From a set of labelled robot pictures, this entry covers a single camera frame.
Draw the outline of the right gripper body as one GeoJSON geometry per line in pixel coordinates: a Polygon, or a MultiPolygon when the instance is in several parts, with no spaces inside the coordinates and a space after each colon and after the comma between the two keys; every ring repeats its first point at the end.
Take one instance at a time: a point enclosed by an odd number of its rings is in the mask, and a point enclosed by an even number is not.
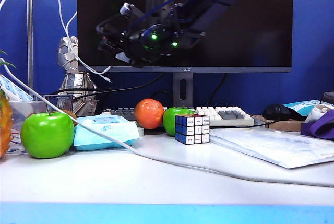
{"type": "Polygon", "coordinates": [[[96,25],[96,33],[102,37],[98,48],[114,54],[142,54],[142,46],[131,40],[130,35],[141,26],[142,15],[114,15],[96,25]]]}

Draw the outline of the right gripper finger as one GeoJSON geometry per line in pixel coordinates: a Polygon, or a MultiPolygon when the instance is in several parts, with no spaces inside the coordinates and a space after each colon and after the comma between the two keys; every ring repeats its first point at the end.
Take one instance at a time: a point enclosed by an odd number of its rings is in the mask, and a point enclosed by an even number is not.
{"type": "Polygon", "coordinates": [[[123,62],[126,62],[127,64],[131,65],[135,68],[143,68],[144,62],[142,60],[134,60],[126,56],[124,52],[119,52],[115,55],[115,58],[118,60],[121,60],[123,62]]]}

